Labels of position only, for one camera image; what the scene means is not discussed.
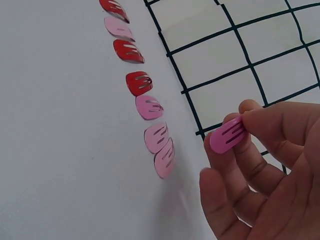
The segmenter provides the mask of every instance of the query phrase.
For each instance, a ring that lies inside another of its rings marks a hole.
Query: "grid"
[[[201,121],[200,121],[200,119],[199,119],[199,116],[198,116],[198,114],[197,114],[197,112],[196,112],[194,103],[193,103],[193,101],[192,101],[192,99],[191,99],[191,97],[190,97],[190,91],[193,91],[193,90],[195,90],[195,89],[199,89],[199,88],[201,88],[201,87],[210,85],[210,84],[212,84],[212,83],[215,83],[215,82],[217,82],[217,81],[223,80],[223,79],[225,79],[225,78],[227,78],[227,77],[229,77],[229,76],[235,75],[235,74],[240,73],[240,72],[245,71],[245,70],[250,70],[250,71],[252,72],[252,74],[253,74],[253,76],[254,76],[254,79],[255,79],[255,82],[256,82],[256,84],[257,84],[257,86],[258,86],[259,92],[260,92],[260,94],[261,94],[261,97],[262,97],[262,100],[263,100],[263,104],[264,104],[264,106],[263,106],[264,108],[269,107],[269,106],[271,106],[271,105],[273,105],[273,104],[276,104],[276,103],[278,103],[278,102],[282,102],[282,101],[289,100],[289,99],[294,98],[294,97],[296,97],[296,96],[298,96],[298,95],[301,95],[301,94],[303,94],[303,93],[306,93],[306,92],[308,92],[308,91],[310,91],[310,90],[312,90],[312,89],[315,89],[315,88],[319,88],[319,89],[320,89],[319,73],[318,73],[317,66],[316,66],[316,64],[315,64],[313,55],[312,55],[312,53],[311,53],[311,51],[310,51],[310,49],[309,49],[309,47],[320,43],[320,39],[317,39],[317,40],[315,40],[315,41],[311,41],[311,42],[306,43],[306,42],[304,41],[304,38],[303,38],[303,33],[302,33],[302,29],[301,29],[300,23],[299,23],[296,15],[295,15],[295,12],[296,12],[296,11],[303,10],[303,9],[308,9],[308,8],[313,8],[313,7],[316,7],[316,6],[320,6],[320,2],[311,3],[311,4],[306,4],[306,5],[302,5],[302,6],[298,6],[298,7],[292,8],[291,5],[289,4],[288,0],[284,0],[285,4],[286,4],[286,6],[287,6],[287,9],[286,9],[286,10],[279,11],[279,12],[276,12],[276,13],[273,13],[273,14],[269,14],[269,15],[265,15],[265,16],[262,16],[262,17],[258,17],[258,18],[256,18],[256,19],[252,19],[252,20],[249,20],[249,21],[240,23],[240,24],[235,24],[232,16],[231,16],[230,13],[228,12],[227,7],[226,7],[224,4],[220,4],[218,0],[213,0],[214,3],[215,3],[217,6],[221,6],[221,8],[222,8],[225,16],[227,17],[227,19],[228,19],[231,27],[228,27],[228,28],[223,29],[223,30],[221,30],[221,31],[212,33],[212,34],[207,35],[207,36],[205,36],[205,37],[203,37],[203,38],[201,38],[201,39],[198,39],[198,40],[196,40],[196,41],[190,42],[190,43],[188,43],[188,44],[186,44],[186,45],[184,45],[184,46],[181,46],[181,47],[179,47],[179,48],[177,48],[177,49],[174,49],[174,50],[171,50],[171,51],[170,51],[170,49],[169,49],[169,47],[168,47],[168,45],[167,45],[167,43],[166,43],[166,40],[165,40],[165,38],[164,38],[164,36],[163,36],[163,34],[162,34],[162,29],[161,29],[161,27],[160,27],[160,25],[159,25],[159,22],[158,22],[155,14],[154,14],[154,12],[153,12],[153,9],[152,9],[152,7],[151,7],[152,4],[155,4],[155,3],[159,2],[159,1],[161,1],[161,0],[152,0],[152,1],[150,1],[150,2],[147,2],[147,0],[144,0],[144,3],[145,3],[145,5],[146,5],[146,7],[148,8],[148,10],[149,10],[149,12],[150,12],[150,15],[151,15],[151,17],[152,17],[152,19],[153,19],[153,21],[154,21],[154,23],[155,23],[155,26],[156,26],[156,28],[157,28],[157,30],[158,30],[159,37],[160,37],[160,39],[161,39],[161,41],[162,41],[162,43],[163,43],[163,46],[164,46],[164,48],[165,48],[165,51],[166,51],[166,56],[169,58],[172,66],[173,66],[173,69],[174,69],[174,71],[176,72],[177,78],[178,78],[178,80],[180,81],[180,84],[181,84],[181,86],[182,86],[182,88],[183,88],[181,94],[185,95],[185,97],[186,97],[186,99],[187,99],[187,101],[188,101],[188,104],[189,104],[189,106],[190,106],[190,109],[191,109],[191,111],[192,111],[192,114],[193,114],[193,116],[194,116],[194,119],[195,119],[195,122],[196,122],[196,125],[197,125],[197,128],[198,128],[198,131],[197,131],[195,134],[196,134],[197,136],[201,136],[203,140],[205,139],[206,132],[212,131],[212,130],[220,127],[220,126],[222,125],[222,122],[221,122],[221,123],[218,123],[218,124],[215,124],[215,125],[212,125],[212,126],[209,126],[209,127],[206,127],[206,128],[203,128],[203,127],[202,127],[202,124],[201,124]],[[267,19],[271,19],[271,18],[275,18],[275,17],[281,16],[281,15],[285,15],[285,14],[291,14],[291,15],[292,15],[292,17],[293,17],[293,19],[294,19],[294,22],[295,22],[295,24],[296,24],[296,27],[297,27],[297,29],[298,29],[299,40],[301,41],[301,45],[299,45],[299,46],[297,46],[297,47],[294,47],[294,48],[291,48],[291,49],[289,49],[289,50],[283,51],[283,52],[278,53],[278,54],[276,54],[276,55],[267,57],[267,58],[265,58],[265,59],[259,60],[259,61],[257,61],[257,62],[252,62],[251,59],[250,59],[250,57],[249,57],[248,51],[247,51],[247,49],[246,49],[246,46],[245,46],[245,44],[244,44],[244,42],[243,42],[243,39],[241,38],[241,35],[239,34],[238,29],[243,28],[243,27],[245,27],[245,26],[252,25],[252,24],[254,24],[254,23],[258,23],[258,22],[267,20]],[[184,50],[186,50],[186,49],[189,49],[189,48],[191,48],[191,47],[193,47],[193,46],[195,46],[195,45],[198,45],[198,44],[200,44],[200,43],[203,43],[203,42],[205,42],[205,41],[207,41],[207,40],[211,40],[211,39],[213,39],[213,38],[216,38],[216,37],[218,37],[218,36],[220,36],[220,35],[223,35],[223,34],[226,34],[226,33],[229,33],[229,32],[234,32],[234,33],[235,33],[236,38],[237,38],[237,40],[238,40],[238,42],[239,42],[239,44],[240,44],[240,46],[241,46],[241,49],[242,49],[242,52],[243,52],[243,54],[244,54],[245,60],[246,60],[246,62],[247,62],[247,65],[246,65],[246,66],[243,66],[243,67],[241,67],[241,68],[232,70],[232,71],[230,71],[230,72],[228,72],[228,73],[225,73],[225,74],[223,74],[223,75],[221,75],[221,76],[218,76],[218,77],[216,77],[216,78],[214,78],[214,79],[211,79],[211,80],[202,82],[202,83],[200,83],[200,84],[197,84],[197,85],[194,85],[194,86],[191,86],[191,87],[187,87],[187,85],[186,85],[186,83],[185,83],[185,81],[184,81],[184,79],[183,79],[183,77],[182,77],[182,74],[181,74],[181,72],[180,72],[180,70],[179,70],[179,68],[178,68],[178,66],[177,66],[177,64],[176,64],[176,61],[175,61],[175,59],[173,58],[173,55],[175,55],[175,54],[177,54],[177,53],[179,53],[179,52],[181,52],[181,51],[184,51]],[[266,97],[266,94],[265,94],[265,91],[264,91],[263,86],[262,86],[262,84],[261,84],[261,81],[260,81],[260,79],[259,79],[259,76],[258,76],[258,74],[257,74],[257,72],[256,72],[256,70],[255,70],[255,67],[256,67],[256,66],[259,66],[259,65],[261,65],[261,64],[263,64],[263,63],[269,62],[269,61],[271,61],[271,60],[274,60],[274,59],[283,57],[283,56],[285,56],[285,55],[287,55],[287,54],[296,52],[296,51],[298,51],[298,50],[302,50],[302,49],[305,49],[305,50],[306,50],[306,52],[307,52],[307,54],[308,54],[308,57],[310,58],[312,67],[313,67],[313,69],[314,69],[314,74],[315,74],[316,79],[317,79],[317,83],[316,83],[316,84],[313,84],[313,85],[311,85],[311,86],[308,86],[308,87],[306,87],[306,88],[304,88],[304,89],[301,89],[301,90],[299,90],[299,91],[297,91],[297,92],[295,92],[295,93],[292,93],[292,94],[290,94],[290,95],[287,95],[287,96],[285,96],[285,97],[283,97],[283,98],[281,98],[281,99],[278,99],[278,100],[276,100],[276,101],[268,102],[267,97]],[[268,152],[267,152],[267,151],[264,151],[264,152],[262,152],[261,154],[264,156],[264,155],[268,154]],[[284,171],[285,173],[287,173],[287,169],[285,168],[285,166],[282,166],[282,169],[283,169],[283,171]]]

